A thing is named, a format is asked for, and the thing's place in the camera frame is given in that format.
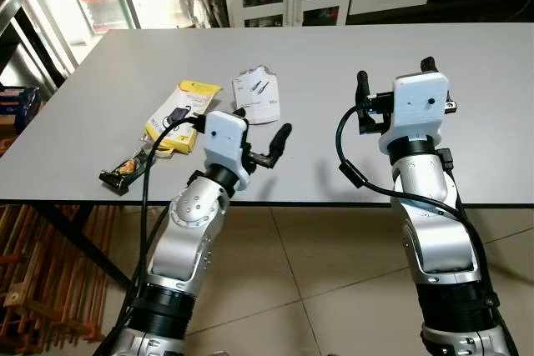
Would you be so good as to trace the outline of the white cable package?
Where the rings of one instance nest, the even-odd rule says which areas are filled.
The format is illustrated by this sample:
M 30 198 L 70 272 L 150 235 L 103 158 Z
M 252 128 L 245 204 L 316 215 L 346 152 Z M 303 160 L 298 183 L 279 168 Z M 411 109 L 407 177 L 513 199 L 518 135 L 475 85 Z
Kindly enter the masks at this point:
M 243 109 L 250 124 L 272 123 L 281 119 L 281 98 L 277 75 L 265 65 L 238 74 L 230 81 L 235 107 Z

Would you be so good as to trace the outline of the blue printed box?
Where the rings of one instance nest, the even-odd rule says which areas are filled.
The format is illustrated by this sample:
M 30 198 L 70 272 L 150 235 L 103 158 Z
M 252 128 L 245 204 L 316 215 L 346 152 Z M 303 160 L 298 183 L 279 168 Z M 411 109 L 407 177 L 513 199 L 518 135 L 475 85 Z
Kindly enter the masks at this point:
M 0 85 L 0 126 L 22 133 L 43 105 L 38 87 Z

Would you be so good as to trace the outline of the yellow product package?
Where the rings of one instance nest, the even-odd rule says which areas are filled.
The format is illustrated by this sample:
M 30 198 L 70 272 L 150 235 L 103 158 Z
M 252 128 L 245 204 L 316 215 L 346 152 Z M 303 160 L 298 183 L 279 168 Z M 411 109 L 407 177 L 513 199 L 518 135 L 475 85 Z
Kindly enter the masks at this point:
M 159 138 L 161 132 L 180 119 L 194 115 L 203 115 L 209 109 L 211 100 L 220 93 L 222 87 L 213 84 L 198 83 L 195 81 L 182 81 L 167 97 L 163 105 L 146 120 L 145 135 L 152 140 Z M 188 154 L 194 149 L 199 133 L 190 126 L 172 130 L 161 143 L 164 151 L 171 149 L 177 153 Z

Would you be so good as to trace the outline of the black table frame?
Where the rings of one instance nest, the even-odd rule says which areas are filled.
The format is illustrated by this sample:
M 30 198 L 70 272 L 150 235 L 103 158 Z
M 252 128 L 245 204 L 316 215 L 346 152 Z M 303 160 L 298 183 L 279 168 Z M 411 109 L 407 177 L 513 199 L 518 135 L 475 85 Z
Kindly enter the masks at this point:
M 56 203 L 51 201 L 31 201 L 30 206 L 43 216 L 50 223 L 50 226 L 63 234 L 77 250 L 80 250 L 85 257 L 104 271 L 115 283 L 119 284 L 123 290 L 131 287 L 131 279 L 125 275 L 115 265 L 110 257 L 104 254 L 103 250 L 97 247 L 90 238 L 83 233 L 85 223 L 94 211 L 94 204 L 77 203 L 77 211 L 73 218 L 68 218 L 60 210 Z

